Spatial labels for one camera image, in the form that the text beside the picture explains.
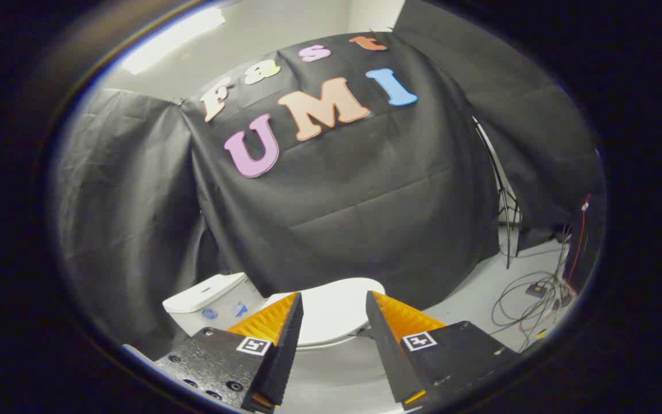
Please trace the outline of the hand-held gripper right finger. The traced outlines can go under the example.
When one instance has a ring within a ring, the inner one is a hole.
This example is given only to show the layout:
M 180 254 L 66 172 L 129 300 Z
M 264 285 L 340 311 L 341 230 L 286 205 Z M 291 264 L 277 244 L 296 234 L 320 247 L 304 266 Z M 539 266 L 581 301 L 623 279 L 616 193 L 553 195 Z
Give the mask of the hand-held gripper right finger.
M 521 359 L 470 321 L 447 325 L 386 294 L 368 291 L 365 309 L 391 393 L 404 409 L 456 403 Z

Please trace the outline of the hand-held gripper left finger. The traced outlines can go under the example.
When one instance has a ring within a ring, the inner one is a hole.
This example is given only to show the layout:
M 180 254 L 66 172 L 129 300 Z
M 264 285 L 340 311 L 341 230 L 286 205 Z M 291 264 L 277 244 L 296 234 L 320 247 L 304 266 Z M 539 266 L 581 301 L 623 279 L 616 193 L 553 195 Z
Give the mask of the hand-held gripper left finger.
M 291 293 L 233 327 L 204 327 L 156 362 L 168 379 L 237 411 L 281 406 L 304 307 Z

